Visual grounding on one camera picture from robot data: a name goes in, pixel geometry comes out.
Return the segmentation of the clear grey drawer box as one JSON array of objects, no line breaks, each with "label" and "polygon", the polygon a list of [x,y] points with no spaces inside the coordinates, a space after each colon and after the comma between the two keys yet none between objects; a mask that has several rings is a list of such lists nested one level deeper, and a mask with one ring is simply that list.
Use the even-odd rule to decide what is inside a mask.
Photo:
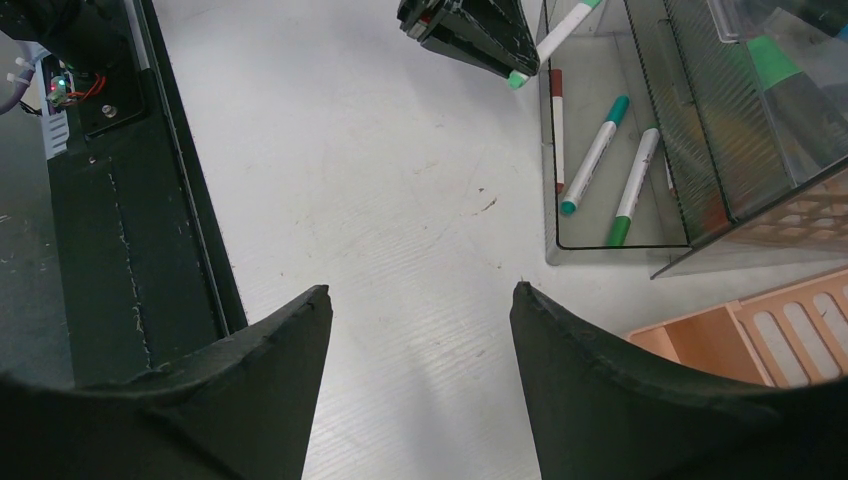
[{"label": "clear grey drawer box", "polygon": [[[601,1],[541,64],[546,259],[658,277],[847,258],[847,156],[796,184],[743,43],[772,37],[847,119],[843,1]],[[563,75],[556,194],[550,71]],[[617,97],[630,106],[577,209],[559,204]],[[607,245],[643,132],[661,139],[625,244]]]}]

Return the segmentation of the green highlighter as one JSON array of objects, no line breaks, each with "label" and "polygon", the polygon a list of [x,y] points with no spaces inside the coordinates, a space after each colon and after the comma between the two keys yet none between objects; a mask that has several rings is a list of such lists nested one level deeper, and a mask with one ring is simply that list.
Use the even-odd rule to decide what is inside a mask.
[{"label": "green highlighter", "polygon": [[847,156],[847,119],[768,35],[743,43],[761,90],[778,151],[796,184]]}]

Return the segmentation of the dark green cap marker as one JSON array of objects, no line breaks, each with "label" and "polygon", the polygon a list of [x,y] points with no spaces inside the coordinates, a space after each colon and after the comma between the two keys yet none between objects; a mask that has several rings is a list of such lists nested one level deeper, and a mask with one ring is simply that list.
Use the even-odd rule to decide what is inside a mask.
[{"label": "dark green cap marker", "polygon": [[632,225],[640,192],[660,139],[661,134],[656,124],[646,129],[641,136],[614,221],[607,237],[607,245],[610,247],[620,247],[625,244]]}]

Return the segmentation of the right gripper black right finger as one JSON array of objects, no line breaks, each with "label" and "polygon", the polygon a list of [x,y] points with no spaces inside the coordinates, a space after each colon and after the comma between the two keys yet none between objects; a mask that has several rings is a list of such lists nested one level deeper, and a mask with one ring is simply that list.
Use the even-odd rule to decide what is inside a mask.
[{"label": "right gripper black right finger", "polygon": [[545,479],[843,479],[847,384],[794,390],[653,355],[517,284],[512,337]]}]

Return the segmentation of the teal marker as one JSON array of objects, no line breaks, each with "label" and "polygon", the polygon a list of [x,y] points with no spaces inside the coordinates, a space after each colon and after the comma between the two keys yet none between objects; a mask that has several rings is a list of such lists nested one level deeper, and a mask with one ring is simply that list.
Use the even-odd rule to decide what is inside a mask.
[{"label": "teal marker", "polygon": [[630,98],[626,95],[617,97],[612,104],[604,122],[600,125],[592,144],[587,150],[572,183],[566,190],[562,201],[559,204],[559,212],[561,214],[570,216],[577,211],[591,180],[600,165],[600,161],[612,142],[629,106]]}]

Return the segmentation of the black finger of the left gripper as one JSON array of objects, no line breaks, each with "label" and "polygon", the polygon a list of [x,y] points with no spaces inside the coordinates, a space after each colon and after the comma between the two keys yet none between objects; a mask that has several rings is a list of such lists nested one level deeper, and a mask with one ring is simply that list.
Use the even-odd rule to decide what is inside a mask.
[{"label": "black finger of the left gripper", "polygon": [[424,49],[502,78],[533,76],[536,44],[517,0],[402,0],[401,30]]}]

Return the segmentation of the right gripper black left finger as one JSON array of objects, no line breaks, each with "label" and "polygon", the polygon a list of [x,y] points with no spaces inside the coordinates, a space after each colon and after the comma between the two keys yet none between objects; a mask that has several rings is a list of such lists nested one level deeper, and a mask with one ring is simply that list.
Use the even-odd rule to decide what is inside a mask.
[{"label": "right gripper black left finger", "polygon": [[316,285],[262,321],[120,384],[1,382],[5,479],[298,479],[333,311]]}]

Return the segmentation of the brown marker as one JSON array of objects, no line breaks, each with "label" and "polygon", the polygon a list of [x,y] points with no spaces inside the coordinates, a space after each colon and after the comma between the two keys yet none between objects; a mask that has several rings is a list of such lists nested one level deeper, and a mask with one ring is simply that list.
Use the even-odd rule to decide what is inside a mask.
[{"label": "brown marker", "polygon": [[550,71],[550,93],[556,176],[555,188],[556,194],[560,196],[565,191],[564,99],[563,75],[560,69],[552,69]]}]

